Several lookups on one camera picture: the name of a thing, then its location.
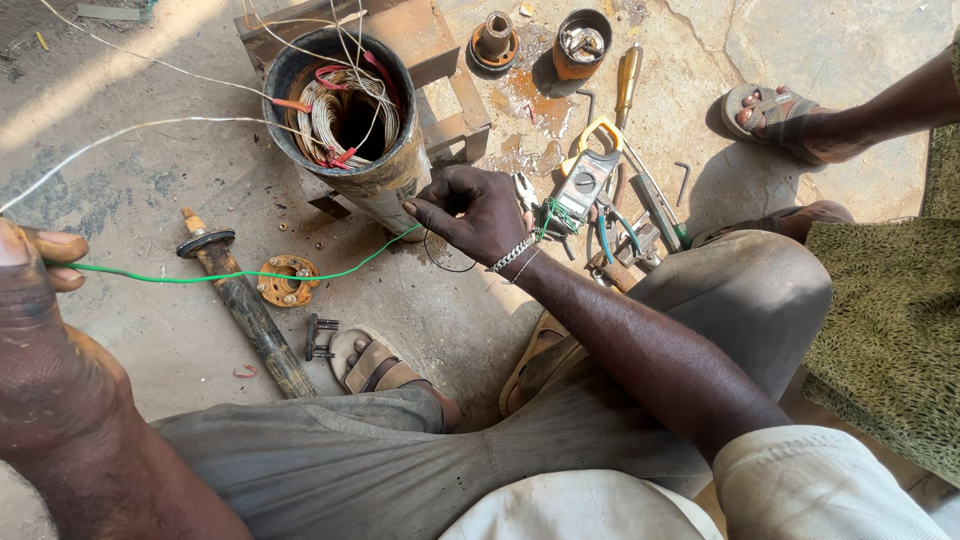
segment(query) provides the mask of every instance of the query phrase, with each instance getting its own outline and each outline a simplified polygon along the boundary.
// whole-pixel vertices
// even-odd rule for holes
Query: dirty hand
[[[97,342],[63,324],[55,292],[84,284],[86,241],[0,218],[0,459],[43,455],[95,432],[130,381]]]
[[[427,230],[485,266],[493,266],[527,237],[514,181],[506,173],[452,165],[403,203]]]

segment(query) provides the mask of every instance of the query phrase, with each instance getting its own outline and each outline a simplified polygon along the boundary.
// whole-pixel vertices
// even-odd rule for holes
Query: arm
[[[41,258],[86,250],[0,218],[0,459],[39,491],[62,538],[251,538],[140,417],[116,359],[60,319],[55,290],[84,278]]]
[[[527,234],[511,180],[503,173],[448,167],[404,206],[424,227],[487,266]],[[459,219],[451,215],[461,211]],[[515,277],[537,249],[528,248],[500,274]],[[777,404],[703,336],[576,275],[546,253],[530,260],[516,284],[557,317],[654,418],[692,442],[708,462],[743,433],[790,424]]]

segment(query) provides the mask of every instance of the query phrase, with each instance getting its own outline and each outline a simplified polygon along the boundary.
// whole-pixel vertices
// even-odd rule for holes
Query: bracelet
[[[514,276],[514,278],[513,278],[512,280],[510,280],[510,284],[516,283],[516,279],[519,278],[519,277],[520,277],[520,274],[522,274],[523,271],[527,269],[527,264],[530,264],[530,261],[533,260],[534,257],[536,257],[537,255],[539,255],[541,251],[543,251],[543,250],[540,249],[540,248],[538,248],[537,251],[534,252],[534,254],[531,255],[530,258],[528,258],[527,261],[523,263],[523,266],[520,267],[520,271],[516,273],[516,275]]]
[[[527,236],[522,242],[517,244],[516,247],[510,251],[510,253],[503,256],[501,260],[498,260],[495,265],[484,270],[484,272],[499,272],[500,270],[503,270],[504,266],[513,262],[515,258],[520,257],[520,254],[523,253],[523,250],[529,248],[530,244],[532,243],[534,243],[534,237]]]

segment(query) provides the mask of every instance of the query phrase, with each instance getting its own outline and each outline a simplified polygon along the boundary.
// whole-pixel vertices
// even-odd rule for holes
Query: flip-flop
[[[747,123],[740,126],[736,123],[736,115],[744,109],[743,99],[754,92],[760,93],[760,103],[753,106],[754,113],[747,120]],[[787,101],[796,99],[786,117],[783,117],[783,111],[780,106]],[[724,124],[730,131],[747,142],[755,144],[766,144],[780,146],[787,152],[793,154],[811,165],[822,166],[827,162],[814,156],[809,150],[804,148],[804,128],[806,119],[810,110],[820,105],[819,103],[806,99],[794,91],[777,94],[777,91],[760,86],[756,83],[747,83],[746,85],[736,86],[721,99],[720,115]],[[751,130],[760,122],[760,118],[767,119],[763,127],[763,138],[760,138]]]
[[[553,337],[555,334],[559,334],[560,337],[556,339],[548,337]],[[570,335],[570,332],[566,331],[566,328],[560,324],[560,321],[545,309],[543,315],[540,316],[540,320],[537,321],[537,325],[534,327],[534,334],[530,337],[530,344],[527,345],[527,350],[523,352],[523,356],[520,357],[520,362],[516,363],[514,372],[510,374],[507,382],[503,385],[503,389],[500,390],[500,414],[503,415],[504,418],[509,415],[507,413],[507,400],[510,399],[510,393],[516,388],[516,382],[520,379],[520,372],[527,366],[530,358],[568,335]]]
[[[788,215],[793,215],[802,208],[803,207],[790,207],[788,209],[777,210],[768,216],[761,217],[760,219],[748,219],[747,221],[741,221],[735,225],[726,225],[724,227],[718,227],[710,231],[705,231],[697,234],[697,236],[693,238],[693,242],[690,244],[690,249],[699,248],[700,246],[707,244],[712,240],[723,236],[724,234],[734,233],[736,231],[769,231],[771,233],[780,233],[780,222],[777,220]],[[721,231],[725,231],[726,229],[730,228],[732,228],[732,231],[720,233]]]
[[[367,340],[369,344],[360,354],[357,363],[347,371],[347,358],[357,354],[353,344],[359,338]],[[400,355],[393,344],[384,339],[379,332],[366,325],[349,325],[339,329],[330,338],[330,352],[336,355],[330,360],[333,375],[343,385],[344,389],[351,394],[393,390],[414,380],[429,382],[414,371],[407,362],[403,361],[403,356]],[[384,361],[392,358],[396,359],[396,364],[383,374],[376,385],[372,386],[373,372]]]

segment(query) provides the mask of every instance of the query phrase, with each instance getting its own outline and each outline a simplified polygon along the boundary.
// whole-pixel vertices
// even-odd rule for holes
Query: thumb
[[[65,336],[39,253],[22,229],[0,218],[0,357],[49,352]]]
[[[417,218],[417,221],[428,231],[439,234],[447,241],[464,226],[464,223],[459,219],[423,199],[410,199],[405,201],[403,203],[403,209]]]

